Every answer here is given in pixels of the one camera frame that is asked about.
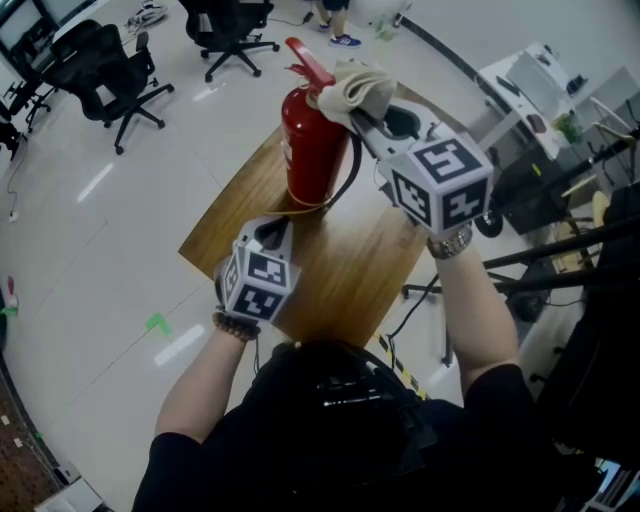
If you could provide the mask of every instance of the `wall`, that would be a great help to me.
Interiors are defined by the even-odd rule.
[[[640,83],[637,0],[414,0],[407,17],[476,70],[537,40],[590,87],[621,66]]]

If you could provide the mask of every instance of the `fire extinguisher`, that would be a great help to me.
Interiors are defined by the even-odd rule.
[[[336,83],[335,77],[299,39],[290,37],[286,44],[302,63],[288,69],[309,80],[308,87],[291,91],[282,104],[287,183],[289,194],[297,203],[315,207],[323,205],[331,195],[349,131],[329,121],[318,108],[318,95]]]

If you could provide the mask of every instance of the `office chair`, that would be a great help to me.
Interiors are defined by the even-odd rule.
[[[239,57],[253,70],[253,76],[262,75],[256,65],[244,53],[253,48],[270,46],[274,52],[280,45],[260,42],[262,34],[254,36],[255,41],[247,42],[250,33],[267,25],[267,16],[273,10],[273,4],[264,0],[261,4],[240,3],[239,0],[180,0],[187,10],[187,35],[204,48],[200,52],[203,58],[210,53],[222,52],[216,63],[204,75],[205,82],[213,80],[213,73],[229,57]]]
[[[11,123],[11,113],[9,109],[0,101],[0,144],[4,144],[11,151],[11,160],[16,156],[21,139],[27,138],[22,135]]]
[[[34,69],[33,66],[37,62],[36,59],[39,59],[40,56],[47,58],[47,55],[44,55],[44,52],[36,51],[28,32],[13,46],[9,52],[9,56],[20,75],[25,78],[26,81],[20,82],[18,85],[13,82],[3,97],[6,98],[9,96],[9,99],[13,98],[9,106],[9,112],[12,116],[18,114],[23,108],[30,108],[25,121],[27,123],[27,129],[29,133],[31,133],[38,110],[44,108],[47,112],[51,112],[51,107],[45,103],[45,100],[57,89],[52,87],[46,93],[38,94],[38,89],[43,84],[42,75]]]
[[[54,43],[54,54],[65,55],[69,50],[72,53],[66,60],[57,62],[47,70],[44,79],[77,96],[87,119],[102,121],[105,128],[109,128],[113,121],[122,118],[114,143],[116,153],[121,155],[124,148],[120,141],[134,114],[153,121],[160,129],[165,127],[163,120],[147,112],[142,105],[164,91],[172,93],[175,89],[173,85],[167,84],[140,96],[149,85],[148,77],[155,70],[147,48],[147,32],[138,34],[136,53],[127,57],[115,25],[95,30],[95,25],[82,27],[83,23]],[[156,87],[158,82],[154,79],[151,84]],[[97,92],[103,86],[115,96],[107,104],[103,103]]]

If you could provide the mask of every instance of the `white cloth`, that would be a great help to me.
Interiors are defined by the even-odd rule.
[[[374,119],[384,119],[397,82],[378,67],[359,62],[338,61],[336,85],[325,87],[318,96],[318,107],[327,119],[353,131],[349,112],[361,108]]]

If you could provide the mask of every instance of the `person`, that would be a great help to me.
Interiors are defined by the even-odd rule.
[[[276,347],[225,415],[257,330],[216,313],[216,331],[161,408],[134,512],[208,510],[225,498],[234,507],[356,498],[429,510],[553,510],[559,454],[536,419],[514,321],[471,226],[428,247],[463,408],[419,399],[369,352],[316,341]]]
[[[344,29],[347,23],[347,10],[349,0],[316,0],[316,9],[320,16],[318,29],[328,32],[331,29],[333,37],[329,40],[330,46],[338,48],[360,48],[362,42],[349,34]]]

